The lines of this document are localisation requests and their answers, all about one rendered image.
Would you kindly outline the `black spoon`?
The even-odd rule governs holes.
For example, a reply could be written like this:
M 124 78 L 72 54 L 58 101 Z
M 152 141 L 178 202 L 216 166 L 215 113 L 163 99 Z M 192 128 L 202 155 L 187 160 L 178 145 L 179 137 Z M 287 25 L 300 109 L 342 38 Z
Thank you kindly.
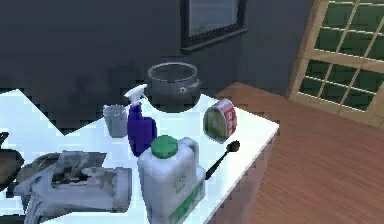
M 212 175 L 216 172 L 224 158 L 232 152 L 237 152 L 240 148 L 240 142 L 238 140 L 232 141 L 226 146 L 225 153 L 206 171 L 205 179 L 209 180 Z

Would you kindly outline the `grey crumpled cloth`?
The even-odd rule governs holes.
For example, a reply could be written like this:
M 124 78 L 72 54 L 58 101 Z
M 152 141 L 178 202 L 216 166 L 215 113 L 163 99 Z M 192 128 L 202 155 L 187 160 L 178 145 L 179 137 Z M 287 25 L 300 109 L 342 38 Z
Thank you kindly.
M 22 199 L 24 224 L 72 212 L 125 213 L 132 196 L 130 168 L 104 168 L 101 152 L 64 151 L 57 161 L 18 183 L 13 194 Z

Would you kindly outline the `blue spray bottle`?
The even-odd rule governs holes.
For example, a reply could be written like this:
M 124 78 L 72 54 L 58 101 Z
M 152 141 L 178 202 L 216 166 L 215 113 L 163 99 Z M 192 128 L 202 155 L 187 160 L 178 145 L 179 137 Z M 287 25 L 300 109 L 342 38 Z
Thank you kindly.
M 134 156 L 139 157 L 151 146 L 152 141 L 157 137 L 156 121 L 151 117 L 142 115 L 141 98 L 145 98 L 146 84 L 138 85 L 129 90 L 127 97 L 131 104 L 127 117 L 127 136 L 131 151 Z

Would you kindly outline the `black framed picture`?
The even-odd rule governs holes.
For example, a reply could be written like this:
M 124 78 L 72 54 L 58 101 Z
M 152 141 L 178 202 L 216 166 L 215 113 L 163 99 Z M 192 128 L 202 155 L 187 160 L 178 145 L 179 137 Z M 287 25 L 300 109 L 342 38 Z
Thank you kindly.
M 248 31 L 248 0 L 179 0 L 180 51 L 192 54 Z

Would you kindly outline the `dark pan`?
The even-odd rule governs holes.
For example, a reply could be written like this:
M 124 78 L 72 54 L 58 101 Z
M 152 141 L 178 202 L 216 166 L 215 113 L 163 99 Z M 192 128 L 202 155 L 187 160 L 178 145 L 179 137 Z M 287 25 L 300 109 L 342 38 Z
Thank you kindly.
M 8 132 L 0 132 L 0 192 L 16 179 L 24 164 L 24 159 L 17 150 L 2 148 L 8 136 Z

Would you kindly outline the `white jug with green cap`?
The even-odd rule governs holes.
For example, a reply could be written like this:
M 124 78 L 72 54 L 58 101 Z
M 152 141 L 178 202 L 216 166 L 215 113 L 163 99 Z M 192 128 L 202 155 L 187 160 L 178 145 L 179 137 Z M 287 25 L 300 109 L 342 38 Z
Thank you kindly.
M 138 157 L 142 197 L 150 224 L 183 224 L 205 196 L 199 145 L 162 135 Z

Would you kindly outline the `tan framed window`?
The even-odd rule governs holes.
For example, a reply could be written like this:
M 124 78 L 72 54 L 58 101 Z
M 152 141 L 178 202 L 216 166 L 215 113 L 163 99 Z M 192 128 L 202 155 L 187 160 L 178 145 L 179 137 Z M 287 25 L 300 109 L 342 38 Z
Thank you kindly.
M 335 52 L 315 48 L 315 43 L 317 42 L 320 30 L 324 29 L 322 23 L 330 4 L 352 6 L 351 15 L 348 18 L 346 27 L 342 28 L 341 30 L 339 28 L 336 28 L 336 31 L 340 30 L 342 32 L 342 35 Z M 314 0 L 310 16 L 308 18 L 307 26 L 305 28 L 305 32 L 301 41 L 299 52 L 297 54 L 296 62 L 291 73 L 289 86 L 286 92 L 286 98 L 297 103 L 301 103 L 328 113 L 332 113 L 344 118 L 354 120 L 356 122 L 384 129 L 384 83 L 380 85 L 376 92 L 359 89 L 353 86 L 361 70 L 384 74 L 384 61 L 368 57 L 368 54 L 372 46 L 374 45 L 377 37 L 384 37 L 384 32 L 382 31 L 384 27 L 384 17 L 381 19 L 377 29 L 374 32 L 352 30 L 352 33 L 372 36 L 372 39 L 368 44 L 366 52 L 362 57 L 343 54 L 339 52 L 343 45 L 344 39 L 349 31 L 349 27 L 353 21 L 353 17 L 359 6 L 384 7 L 384 3 L 380 3 L 379 0 L 367 0 L 366 2 L 363 2 L 361 0 Z M 305 75 L 310 60 L 318 60 L 330 64 L 330 67 L 327 70 L 323 79 L 318 79 L 315 77 L 310 78 Z M 335 103 L 321 98 L 322 91 L 325 85 L 328 84 L 327 79 L 334 64 L 353 67 L 356 69 L 351 79 L 351 83 L 348 86 L 331 82 L 331 85 L 339 86 L 341 88 L 346 89 L 339 103 Z M 308 95 L 299 91 L 301 83 L 306 77 L 310 78 L 311 80 L 316 80 L 322 83 L 316 96 Z M 354 91 L 367 93 L 373 96 L 372 101 L 370 102 L 365 111 L 361 111 L 344 104 L 344 101 L 349 95 L 351 89 L 353 89 Z

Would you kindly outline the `red and green can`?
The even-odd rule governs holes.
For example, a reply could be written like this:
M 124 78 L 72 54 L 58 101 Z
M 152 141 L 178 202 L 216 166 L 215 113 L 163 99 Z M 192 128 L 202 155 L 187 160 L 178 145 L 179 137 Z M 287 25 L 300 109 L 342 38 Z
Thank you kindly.
M 209 107 L 203 117 L 203 131 L 211 140 L 224 143 L 237 128 L 233 103 L 226 98 Z

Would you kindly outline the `grey cup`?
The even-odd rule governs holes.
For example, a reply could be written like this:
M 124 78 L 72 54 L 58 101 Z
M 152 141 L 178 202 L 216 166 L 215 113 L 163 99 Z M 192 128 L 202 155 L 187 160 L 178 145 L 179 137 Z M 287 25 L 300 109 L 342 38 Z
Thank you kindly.
M 112 138 L 124 138 L 127 135 L 127 113 L 123 105 L 104 105 L 103 116 Z

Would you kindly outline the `dark grey cooking pot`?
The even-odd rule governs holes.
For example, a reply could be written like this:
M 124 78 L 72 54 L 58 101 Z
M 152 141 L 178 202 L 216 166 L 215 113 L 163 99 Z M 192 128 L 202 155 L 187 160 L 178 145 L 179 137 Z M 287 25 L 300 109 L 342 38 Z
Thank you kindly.
M 146 96 L 162 112 L 180 113 L 199 101 L 201 81 L 197 68 L 183 62 L 166 62 L 148 70 Z

